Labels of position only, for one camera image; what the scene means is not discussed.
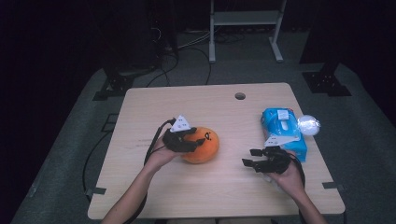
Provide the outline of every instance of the gray carpet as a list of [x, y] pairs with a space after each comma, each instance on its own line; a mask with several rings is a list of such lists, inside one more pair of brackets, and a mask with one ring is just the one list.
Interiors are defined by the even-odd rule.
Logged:
[[[316, 117], [322, 128], [315, 137], [334, 181], [344, 187], [348, 223], [394, 223], [396, 220], [396, 130], [364, 90], [356, 74], [340, 65], [335, 75], [352, 96], [329, 97], [311, 93], [302, 72], [318, 71], [322, 64], [299, 64], [308, 33], [281, 33], [278, 44], [285, 62], [277, 63], [268, 44], [269, 34], [245, 35], [228, 45], [217, 44], [217, 62], [211, 65], [208, 85], [287, 82], [305, 114]], [[180, 34], [179, 44], [196, 35]], [[168, 72], [171, 86], [205, 85], [209, 64], [207, 43], [183, 49], [178, 65]], [[165, 56], [163, 69], [176, 60]], [[146, 87], [162, 70], [138, 77], [134, 88]], [[92, 74], [60, 131], [32, 190], [12, 223], [97, 223], [87, 217], [89, 202], [83, 192], [86, 166], [88, 189], [95, 186], [111, 134], [102, 132], [107, 116], [119, 113], [122, 97], [93, 101], [106, 80], [103, 70]], [[168, 85], [165, 76], [150, 87]], [[343, 216], [327, 216], [343, 223]], [[274, 217], [279, 223], [299, 223], [298, 217]], [[139, 220], [137, 223], [152, 223]]]

